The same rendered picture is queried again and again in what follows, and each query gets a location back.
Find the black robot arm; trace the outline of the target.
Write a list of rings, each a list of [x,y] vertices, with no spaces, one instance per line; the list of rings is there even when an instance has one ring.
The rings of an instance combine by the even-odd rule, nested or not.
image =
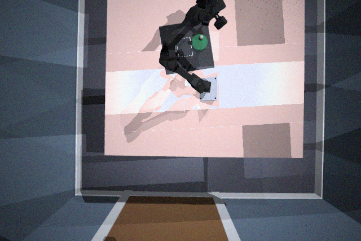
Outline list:
[[[219,14],[226,5],[223,0],[203,0],[203,2],[198,2],[195,6],[192,6],[186,13],[186,17],[179,27],[164,40],[159,58],[159,63],[163,67],[169,71],[176,72],[185,78],[189,84],[191,84],[191,87],[200,94],[203,92],[210,92],[211,82],[201,79],[194,73],[189,74],[181,68],[175,61],[175,46],[193,27],[200,23],[202,23],[201,25],[209,26],[210,21],[215,17],[215,11],[212,7],[214,7],[217,14]],[[167,54],[167,51],[169,55]]]

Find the green glass bottle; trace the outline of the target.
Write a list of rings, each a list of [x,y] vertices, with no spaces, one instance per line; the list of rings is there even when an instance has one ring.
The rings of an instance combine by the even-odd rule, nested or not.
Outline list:
[[[208,40],[203,34],[196,34],[191,42],[191,47],[195,52],[203,52],[208,44]]]

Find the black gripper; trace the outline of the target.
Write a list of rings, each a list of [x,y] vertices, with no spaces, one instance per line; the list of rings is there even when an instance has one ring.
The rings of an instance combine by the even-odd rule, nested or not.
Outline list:
[[[196,0],[196,3],[198,3],[198,2],[203,2],[203,0]],[[215,19],[217,20],[215,23],[214,23],[214,26],[218,29],[218,30],[220,30],[222,27],[224,27],[226,24],[227,24],[227,19],[224,17],[224,16],[219,16],[218,14],[217,14],[217,12],[216,12],[216,10],[215,10],[215,8],[214,7],[212,7],[213,9],[214,9],[214,11],[215,11]],[[217,16],[216,16],[216,14],[217,14]]]

